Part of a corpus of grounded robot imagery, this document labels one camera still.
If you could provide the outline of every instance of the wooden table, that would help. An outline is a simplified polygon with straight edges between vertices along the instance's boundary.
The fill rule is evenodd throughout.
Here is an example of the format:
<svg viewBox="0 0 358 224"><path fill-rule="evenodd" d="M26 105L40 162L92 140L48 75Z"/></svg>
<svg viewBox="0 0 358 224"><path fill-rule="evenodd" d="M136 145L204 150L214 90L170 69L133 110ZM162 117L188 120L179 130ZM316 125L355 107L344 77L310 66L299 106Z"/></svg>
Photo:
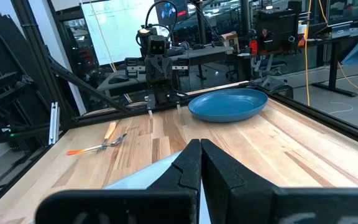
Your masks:
<svg viewBox="0 0 358 224"><path fill-rule="evenodd" d="M28 224L37 205L65 189L100 189L208 138L245 166L282 187L358 187L358 142L273 100L246 121L217 124L187 108L122 119L102 154L67 156L103 141L109 123L71 129L0 199L0 223Z"/></svg>

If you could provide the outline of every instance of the desk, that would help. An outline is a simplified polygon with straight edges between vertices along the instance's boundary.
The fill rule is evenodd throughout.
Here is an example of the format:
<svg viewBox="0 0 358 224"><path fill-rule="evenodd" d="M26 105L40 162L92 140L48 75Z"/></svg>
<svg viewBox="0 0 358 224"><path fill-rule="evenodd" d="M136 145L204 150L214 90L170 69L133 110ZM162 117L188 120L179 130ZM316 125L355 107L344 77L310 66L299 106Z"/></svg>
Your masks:
<svg viewBox="0 0 358 224"><path fill-rule="evenodd" d="M354 39L354 38L358 38L358 33L353 33L350 36L340 37L340 38L336 38L336 39L325 39L325 40L320 40L320 41L308 42L308 47L314 47L314 46L325 45L325 44L332 45L331 62L330 62L330 68L329 68L329 84L327 86L327 85L324 85L321 83L314 83L314 84L312 84L313 86L323 88L325 90L333 91L336 93L340 93L340 94L343 94L346 96L351 96L351 97L357 96L357 93L336 88L336 79L337 79L336 75L337 75L337 70L338 70L338 57L339 57L338 54L339 54L339 49L340 49L340 41L347 40L347 39ZM263 55L279 54L279 53L281 53L281 51L269 52L269 53L265 53ZM250 66L246 67L246 65L250 64L251 58L255 58L258 56L260 56L260 55L246 55L246 56L240 57L241 63L238 66L238 74L240 77L239 81L251 79L251 76L250 76L250 74L252 73L251 67Z"/></svg>
<svg viewBox="0 0 358 224"><path fill-rule="evenodd" d="M187 57L190 58L190 65L199 65L198 66L198 71L200 73L199 77L201 80L205 80L205 77L203 77L201 65L205 63L225 60L226 55L232 53L233 53L232 47L207 47L205 49L189 50L188 56L187 54L181 54L181 55L172 56L170 58L172 59L173 64L176 63L178 58L187 58ZM100 84L100 86L97 87L97 90L106 91L111 96L114 96L114 95L121 95L123 93L141 91L144 90L144 88L147 88L146 78L144 74L139 74L137 78L138 81L140 81L143 84L143 86L140 85L139 82L136 81L135 79L130 79L129 81L122 82L122 83L109 84L109 80L115 75L125 76L125 71L120 70L117 71L116 73L111 73L107 77L107 79L105 79L105 81L103 81L102 84Z"/></svg>
<svg viewBox="0 0 358 224"><path fill-rule="evenodd" d="M100 189L207 138L246 167L281 187L358 187L358 142L269 100L246 121L195 119L187 107L118 121L102 154L67 156L103 141L109 123L71 129L0 199L0 224L28 224L38 204L66 189Z"/></svg>

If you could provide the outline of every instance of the monitor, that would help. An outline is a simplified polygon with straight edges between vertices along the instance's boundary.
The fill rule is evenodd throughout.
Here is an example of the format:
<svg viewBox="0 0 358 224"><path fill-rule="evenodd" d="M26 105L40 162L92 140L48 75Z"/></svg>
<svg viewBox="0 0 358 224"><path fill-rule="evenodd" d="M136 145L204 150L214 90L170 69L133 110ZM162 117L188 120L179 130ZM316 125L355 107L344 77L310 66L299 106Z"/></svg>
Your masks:
<svg viewBox="0 0 358 224"><path fill-rule="evenodd" d="M178 19L177 22L184 21L188 19L188 8L187 8L187 0L170 0L170 2L174 3L177 7ZM175 9L168 2L161 2L160 4L155 6L157 11L158 22L162 25L172 25L175 23Z"/></svg>
<svg viewBox="0 0 358 224"><path fill-rule="evenodd" d="M110 0L81 4L99 65L141 57L135 36L145 24L147 11L153 3L154 0ZM149 23L158 23L155 8L150 13ZM157 32L168 34L161 27L157 27Z"/></svg>

